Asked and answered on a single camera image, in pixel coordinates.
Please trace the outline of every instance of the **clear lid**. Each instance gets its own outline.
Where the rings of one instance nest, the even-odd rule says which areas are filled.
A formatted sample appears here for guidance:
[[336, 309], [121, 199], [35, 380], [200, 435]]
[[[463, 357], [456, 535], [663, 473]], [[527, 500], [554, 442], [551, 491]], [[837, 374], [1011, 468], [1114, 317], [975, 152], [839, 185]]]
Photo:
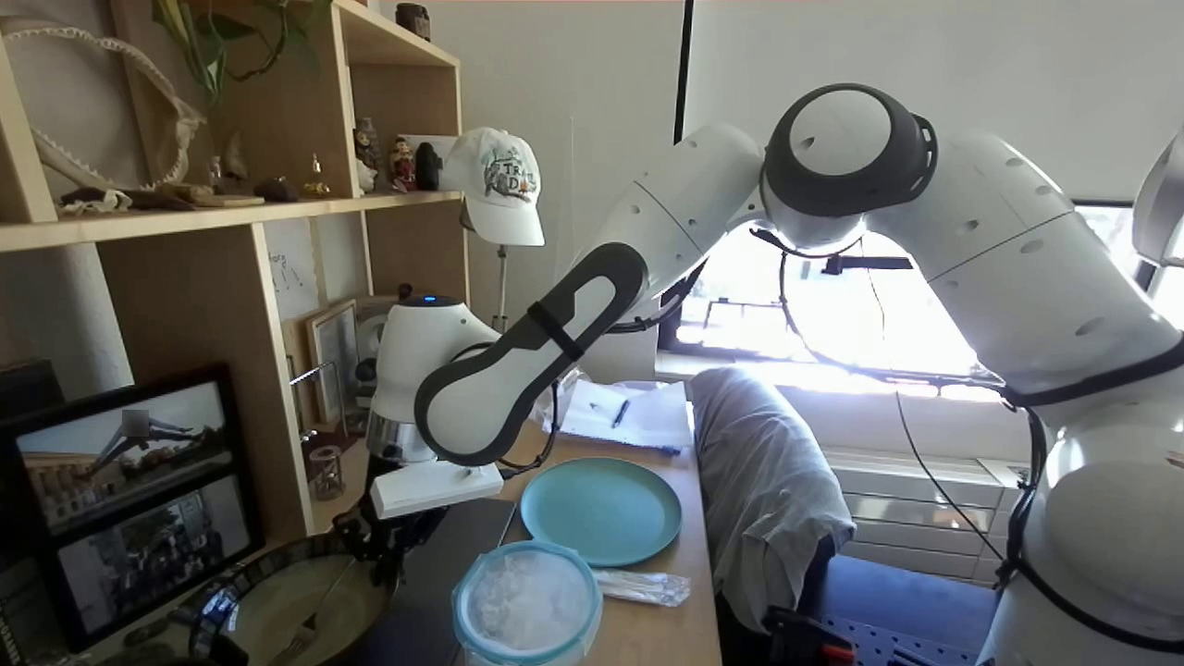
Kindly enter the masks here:
[[576, 646], [600, 613], [591, 570], [549, 544], [509, 544], [459, 585], [456, 622], [485, 654], [551, 654]]

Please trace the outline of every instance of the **picture frame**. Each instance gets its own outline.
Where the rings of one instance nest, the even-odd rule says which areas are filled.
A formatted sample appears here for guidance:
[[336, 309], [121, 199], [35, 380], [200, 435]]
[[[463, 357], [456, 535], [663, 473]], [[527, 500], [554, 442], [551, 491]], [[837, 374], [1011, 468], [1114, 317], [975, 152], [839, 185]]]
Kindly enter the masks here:
[[340, 426], [357, 409], [353, 357], [357, 357], [357, 300], [303, 317], [303, 357], [314, 368], [314, 417], [317, 426]]
[[0, 446], [70, 647], [263, 548], [225, 368], [4, 424]]

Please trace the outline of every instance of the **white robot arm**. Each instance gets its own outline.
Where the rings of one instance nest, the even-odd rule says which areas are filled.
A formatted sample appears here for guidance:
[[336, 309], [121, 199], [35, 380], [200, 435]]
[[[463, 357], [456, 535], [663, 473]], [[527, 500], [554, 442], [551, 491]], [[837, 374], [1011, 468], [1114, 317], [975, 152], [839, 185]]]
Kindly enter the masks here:
[[766, 152], [711, 125], [657, 155], [591, 256], [499, 342], [422, 380], [426, 446], [456, 464], [499, 459], [546, 387], [742, 221], [803, 251], [864, 230], [901, 241], [1006, 398], [1041, 415], [1051, 454], [1018, 528], [1028, 573], [1011, 579], [985, 664], [1176, 664], [1181, 332], [1020, 152], [942, 139], [868, 86], [803, 95]]

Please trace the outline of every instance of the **baseball cap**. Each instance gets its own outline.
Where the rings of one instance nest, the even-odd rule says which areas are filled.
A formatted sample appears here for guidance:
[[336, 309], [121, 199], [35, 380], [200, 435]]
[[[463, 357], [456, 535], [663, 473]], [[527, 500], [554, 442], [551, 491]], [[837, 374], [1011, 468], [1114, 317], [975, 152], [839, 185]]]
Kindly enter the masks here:
[[463, 135], [440, 171], [440, 185], [465, 197], [470, 226], [490, 246], [546, 246], [541, 181], [532, 150], [494, 125]]

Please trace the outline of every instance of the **gray fabric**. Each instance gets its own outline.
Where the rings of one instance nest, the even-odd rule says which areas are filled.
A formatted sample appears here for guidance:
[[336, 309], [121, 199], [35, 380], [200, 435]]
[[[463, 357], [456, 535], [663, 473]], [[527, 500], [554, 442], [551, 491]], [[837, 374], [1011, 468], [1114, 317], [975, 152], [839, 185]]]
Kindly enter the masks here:
[[811, 426], [774, 387], [708, 372], [689, 400], [716, 589], [742, 627], [766, 634], [770, 609], [798, 605], [817, 544], [848, 544], [855, 521]]

